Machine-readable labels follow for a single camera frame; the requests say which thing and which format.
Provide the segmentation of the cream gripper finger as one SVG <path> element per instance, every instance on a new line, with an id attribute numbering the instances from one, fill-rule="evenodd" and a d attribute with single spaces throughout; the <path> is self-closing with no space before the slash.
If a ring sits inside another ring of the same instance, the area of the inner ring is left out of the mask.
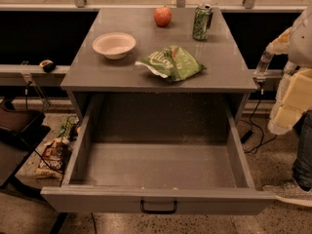
<path id="1" fill-rule="evenodd" d="M 292 128 L 301 118 L 302 112 L 293 108 L 280 107 L 274 122 L 282 128 Z"/>
<path id="2" fill-rule="evenodd" d="M 283 105 L 301 112 L 312 108 L 312 69 L 299 69 L 292 76 Z"/>

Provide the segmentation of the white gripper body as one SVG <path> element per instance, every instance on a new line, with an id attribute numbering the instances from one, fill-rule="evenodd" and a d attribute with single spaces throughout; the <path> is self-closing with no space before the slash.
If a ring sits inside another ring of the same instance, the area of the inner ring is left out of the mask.
<path id="1" fill-rule="evenodd" d="M 290 131 L 292 128 L 282 128 L 280 127 L 278 124 L 276 124 L 274 122 L 274 117 L 277 114 L 277 111 L 280 107 L 284 107 L 283 106 L 283 98 L 284 95 L 286 94 L 287 88 L 290 84 L 291 81 L 291 75 L 285 73 L 279 83 L 278 86 L 278 90 L 277 90 L 277 94 L 276 94 L 276 101 L 274 103 L 274 105 L 272 106 L 272 110 L 270 113 L 270 119 L 269 119 L 269 123 L 268 123 L 268 130 L 271 134 L 274 135 L 284 135 L 286 134 L 288 131 Z"/>

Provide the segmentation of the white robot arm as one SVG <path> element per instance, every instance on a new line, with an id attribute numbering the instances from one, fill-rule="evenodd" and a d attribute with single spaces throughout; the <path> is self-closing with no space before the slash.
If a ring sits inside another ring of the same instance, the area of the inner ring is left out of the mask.
<path id="1" fill-rule="evenodd" d="M 312 7 L 308 6 L 266 51 L 288 55 L 268 123 L 270 133 L 284 135 L 312 108 Z"/>

